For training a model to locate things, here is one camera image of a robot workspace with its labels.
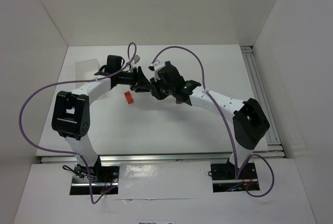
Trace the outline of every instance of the white enclosure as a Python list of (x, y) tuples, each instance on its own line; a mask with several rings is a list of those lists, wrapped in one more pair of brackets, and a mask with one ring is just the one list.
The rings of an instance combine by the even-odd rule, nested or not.
[[(331, 223), (333, 0), (0, 0), (0, 10), (1, 223)], [(107, 55), (125, 57), (131, 41), (138, 44), (139, 65), (148, 78), (147, 66), (163, 46), (186, 45), (202, 58), (209, 88), (260, 101), (272, 123), (257, 147), (276, 175), (268, 196), (212, 194), (209, 159), (231, 152), (219, 116), (144, 94), (133, 94), (135, 103), (127, 104), (123, 93), (129, 88), (120, 86), (91, 108), (98, 154), (111, 163), (121, 160), (121, 173), (128, 168), (124, 157), (141, 162), (129, 165), (138, 171), (150, 168), (152, 157), (195, 153), (201, 161), (154, 165), (154, 171), (175, 172), (174, 177), (158, 183), (141, 179), (132, 191), (133, 181), (122, 174), (119, 195), (97, 205), (88, 195), (69, 195), (71, 174), (61, 166), (74, 158), (49, 157), (54, 154), (31, 147), (18, 127), (20, 108), (44, 85), (91, 78)], [(189, 54), (167, 51), (161, 59), (171, 60), (186, 80), (201, 81)], [(50, 88), (28, 104), (23, 125), (31, 140), (69, 150), (50, 118), (55, 94), (77, 86)], [(284, 156), (280, 141), (287, 159), (274, 158)], [(156, 156), (139, 161), (144, 154)], [(40, 164), (41, 157), (60, 164)], [(270, 173), (262, 161), (254, 162), (264, 192)]]

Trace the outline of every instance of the label sticker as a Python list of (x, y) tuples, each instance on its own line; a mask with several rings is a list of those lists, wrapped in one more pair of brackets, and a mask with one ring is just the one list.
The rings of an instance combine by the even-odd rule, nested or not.
[(137, 224), (175, 224), (174, 221), (138, 220)]

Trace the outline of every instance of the cable connector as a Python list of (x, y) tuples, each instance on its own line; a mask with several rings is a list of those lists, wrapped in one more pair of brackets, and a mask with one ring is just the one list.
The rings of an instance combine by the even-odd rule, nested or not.
[(161, 62), (159, 60), (156, 60), (155, 62), (151, 63), (148, 68), (149, 68), (149, 70), (151, 70), (153, 72), (153, 71), (155, 71), (155, 67), (160, 64), (161, 64)]
[(207, 94), (207, 92), (209, 92), (209, 91), (210, 91), (210, 89), (205, 88), (203, 94), (201, 95), (201, 97), (203, 98)]
[(137, 64), (141, 60), (140, 56), (137, 54), (134, 56), (134, 64)]

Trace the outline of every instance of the red block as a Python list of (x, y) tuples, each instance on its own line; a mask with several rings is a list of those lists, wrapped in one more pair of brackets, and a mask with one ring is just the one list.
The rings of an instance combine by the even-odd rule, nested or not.
[(133, 100), (133, 98), (132, 98), (132, 95), (131, 95), (131, 93), (129, 92), (129, 91), (127, 91), (127, 92), (125, 92), (124, 93), (125, 94), (125, 98), (126, 98), (126, 100), (127, 100), (127, 103), (133, 103), (134, 102), (134, 100)]

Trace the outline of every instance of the white wall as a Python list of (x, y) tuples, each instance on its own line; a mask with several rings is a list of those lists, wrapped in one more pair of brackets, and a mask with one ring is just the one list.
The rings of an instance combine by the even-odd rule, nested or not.
[(69, 46), (253, 45), (275, 0), (43, 0)]
[[(18, 114), (25, 99), (57, 80), (67, 45), (39, 0), (0, 0), (0, 222), (12, 223), (36, 150), (21, 137)], [(39, 142), (53, 90), (24, 115), (27, 133)]]
[(332, 45), (333, 0), (277, 0), (254, 46), (280, 137), (318, 224), (332, 222)]

